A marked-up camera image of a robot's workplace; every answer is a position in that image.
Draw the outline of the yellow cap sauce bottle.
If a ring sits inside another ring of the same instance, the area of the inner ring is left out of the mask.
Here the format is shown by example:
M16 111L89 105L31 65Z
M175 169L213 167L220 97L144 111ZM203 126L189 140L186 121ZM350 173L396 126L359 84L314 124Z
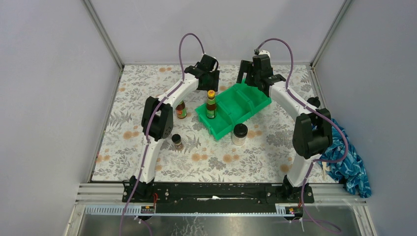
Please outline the yellow cap sauce bottle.
M209 119L216 117L217 104L215 100L216 92L214 90L209 90L207 92L207 101L206 101L206 116Z

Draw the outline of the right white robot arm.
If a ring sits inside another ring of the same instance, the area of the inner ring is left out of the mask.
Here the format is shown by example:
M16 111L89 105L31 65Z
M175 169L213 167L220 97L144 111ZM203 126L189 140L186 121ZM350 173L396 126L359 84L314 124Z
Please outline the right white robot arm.
M284 177L282 189L284 200L293 203L305 191L313 162L332 144L330 112L312 108L289 87L289 79L274 74L268 54L255 55L251 61L242 60L237 83L261 91L277 102L295 122L292 144L296 157L292 169Z

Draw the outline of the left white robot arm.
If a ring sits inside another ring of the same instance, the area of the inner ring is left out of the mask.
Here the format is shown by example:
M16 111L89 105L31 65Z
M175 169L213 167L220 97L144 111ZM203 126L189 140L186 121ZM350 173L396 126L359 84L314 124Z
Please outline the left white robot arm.
M174 127L174 109L185 96L196 91L217 91L219 83L218 61L215 57L203 54L195 65L182 71L183 78L158 97L148 97L145 102L141 126L144 144L140 166L134 175L133 194L140 202L152 197L150 187L155 178L156 161L164 142Z

